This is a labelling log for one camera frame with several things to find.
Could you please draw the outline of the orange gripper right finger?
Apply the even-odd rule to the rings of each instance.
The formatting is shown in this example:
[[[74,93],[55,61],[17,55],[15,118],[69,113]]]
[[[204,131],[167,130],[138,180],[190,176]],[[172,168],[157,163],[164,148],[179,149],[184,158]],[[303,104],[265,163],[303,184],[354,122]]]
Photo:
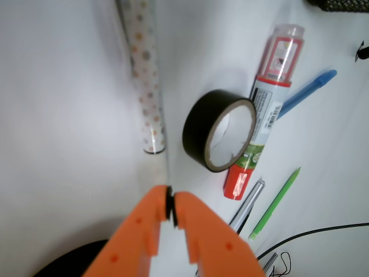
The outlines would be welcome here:
[[[174,195],[178,228],[185,231],[191,264],[199,276],[264,276],[249,245],[197,196]]]

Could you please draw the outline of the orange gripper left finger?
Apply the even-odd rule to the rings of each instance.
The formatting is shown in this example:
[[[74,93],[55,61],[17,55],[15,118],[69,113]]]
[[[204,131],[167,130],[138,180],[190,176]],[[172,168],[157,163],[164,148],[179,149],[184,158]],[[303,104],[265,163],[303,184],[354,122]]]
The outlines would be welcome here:
[[[159,251],[160,226],[169,220],[172,189],[158,185],[136,205],[99,252],[84,276],[149,276]]]

